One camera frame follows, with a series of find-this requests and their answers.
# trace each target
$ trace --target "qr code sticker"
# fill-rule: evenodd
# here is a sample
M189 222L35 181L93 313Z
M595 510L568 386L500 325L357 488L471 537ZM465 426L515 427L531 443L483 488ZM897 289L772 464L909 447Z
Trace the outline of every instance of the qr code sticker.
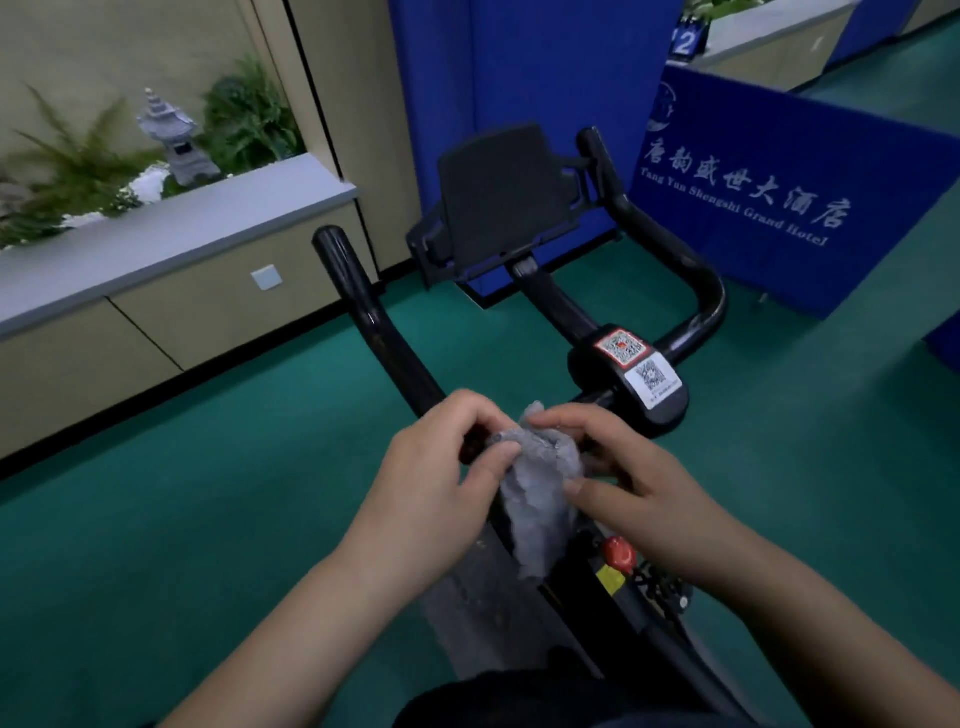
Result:
M654 352L641 361L625 377L647 409L653 409L684 386L670 362L660 352Z
M634 364L648 351L646 344L622 328L601 339L595 346L624 368Z

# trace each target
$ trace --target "yellow sticker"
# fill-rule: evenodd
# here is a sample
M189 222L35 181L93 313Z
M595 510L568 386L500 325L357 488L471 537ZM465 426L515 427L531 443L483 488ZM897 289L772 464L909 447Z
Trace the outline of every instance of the yellow sticker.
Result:
M627 583L626 576L606 564L597 572L597 578L600 579L600 583L603 584L603 588L607 590L607 594L610 596L619 592L620 588Z

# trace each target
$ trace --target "white ledge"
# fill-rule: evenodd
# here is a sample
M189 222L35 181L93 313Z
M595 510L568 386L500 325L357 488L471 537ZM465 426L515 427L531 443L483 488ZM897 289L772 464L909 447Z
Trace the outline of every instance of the white ledge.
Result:
M707 52L690 64L710 65L771 40L796 33L860 4L860 0L774 0L715 21Z
M355 197L356 187L307 154L7 250L0 253L0 337Z

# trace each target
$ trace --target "red knob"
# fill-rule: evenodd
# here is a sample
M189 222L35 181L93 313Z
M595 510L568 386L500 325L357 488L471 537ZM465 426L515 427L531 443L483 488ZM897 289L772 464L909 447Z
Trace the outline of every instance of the red knob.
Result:
M636 551L623 536L610 536L603 544L607 566L630 576L636 569Z

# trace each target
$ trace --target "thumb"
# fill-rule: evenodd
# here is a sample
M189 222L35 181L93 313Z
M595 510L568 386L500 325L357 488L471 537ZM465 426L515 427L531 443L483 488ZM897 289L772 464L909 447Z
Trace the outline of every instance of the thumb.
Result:
M470 472L461 488L487 503L493 503L500 481L503 480L510 466L514 464L523 448L520 443L503 442L488 448L474 461Z
M643 498L599 480L579 478L564 483L566 499L595 521L626 536L647 508Z

